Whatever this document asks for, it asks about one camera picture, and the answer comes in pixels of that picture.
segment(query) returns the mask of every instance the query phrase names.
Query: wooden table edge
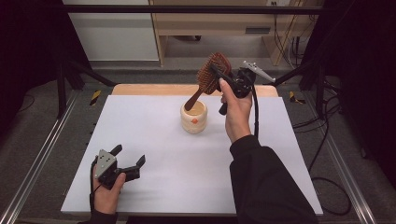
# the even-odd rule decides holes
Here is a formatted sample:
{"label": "wooden table edge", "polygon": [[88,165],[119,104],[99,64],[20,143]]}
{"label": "wooden table edge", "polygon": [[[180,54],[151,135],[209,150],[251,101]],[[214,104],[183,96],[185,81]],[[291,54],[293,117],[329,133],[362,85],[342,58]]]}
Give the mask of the wooden table edge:
{"label": "wooden table edge", "polygon": [[[257,96],[278,97],[274,86],[256,85]],[[118,84],[112,95],[193,95],[198,90],[194,84]],[[211,95],[222,95],[214,91]]]}

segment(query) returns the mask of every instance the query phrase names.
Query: hand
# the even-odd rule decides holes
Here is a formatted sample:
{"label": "hand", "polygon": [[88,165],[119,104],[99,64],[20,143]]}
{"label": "hand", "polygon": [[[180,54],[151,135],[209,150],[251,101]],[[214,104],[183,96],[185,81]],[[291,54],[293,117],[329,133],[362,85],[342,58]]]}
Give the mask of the hand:
{"label": "hand", "polygon": [[96,190],[94,201],[94,208],[96,211],[110,215],[116,214],[120,191],[125,183],[125,177],[125,173],[119,174],[111,190],[101,186],[99,180],[93,177],[93,190]]}
{"label": "hand", "polygon": [[245,98],[238,99],[230,85],[224,80],[219,81],[223,96],[221,97],[222,103],[227,103],[227,115],[225,119],[225,130],[231,143],[234,143],[241,137],[251,134],[248,125],[248,118],[251,109],[251,92]]}

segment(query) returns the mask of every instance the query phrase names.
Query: brush bristles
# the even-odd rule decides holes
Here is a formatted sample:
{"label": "brush bristles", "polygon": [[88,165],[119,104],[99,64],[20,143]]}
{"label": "brush bristles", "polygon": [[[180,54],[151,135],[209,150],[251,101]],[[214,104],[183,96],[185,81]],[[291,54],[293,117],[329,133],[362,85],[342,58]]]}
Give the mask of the brush bristles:
{"label": "brush bristles", "polygon": [[199,88],[208,95],[212,94],[219,85],[219,80],[210,68],[211,64],[214,64],[226,76],[231,72],[230,62],[223,54],[218,52],[211,54],[197,73]]}

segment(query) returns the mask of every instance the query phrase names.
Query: cup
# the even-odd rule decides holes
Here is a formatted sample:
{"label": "cup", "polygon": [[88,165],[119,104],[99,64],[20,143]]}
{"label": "cup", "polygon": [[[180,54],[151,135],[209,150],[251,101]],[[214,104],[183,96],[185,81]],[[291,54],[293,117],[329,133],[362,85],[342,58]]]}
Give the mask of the cup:
{"label": "cup", "polygon": [[189,111],[184,108],[184,105],[180,108],[181,126],[188,133],[200,133],[206,127],[206,105],[197,101]]}

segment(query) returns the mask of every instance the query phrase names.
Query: black jacket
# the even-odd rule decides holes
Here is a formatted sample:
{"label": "black jacket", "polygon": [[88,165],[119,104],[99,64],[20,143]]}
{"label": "black jacket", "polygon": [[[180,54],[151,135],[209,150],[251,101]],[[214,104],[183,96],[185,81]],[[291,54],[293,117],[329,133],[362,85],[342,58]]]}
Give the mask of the black jacket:
{"label": "black jacket", "polygon": [[[233,199],[239,224],[318,223],[309,202],[282,161],[253,135],[231,145]],[[117,215],[93,212],[94,224],[116,223]]]}

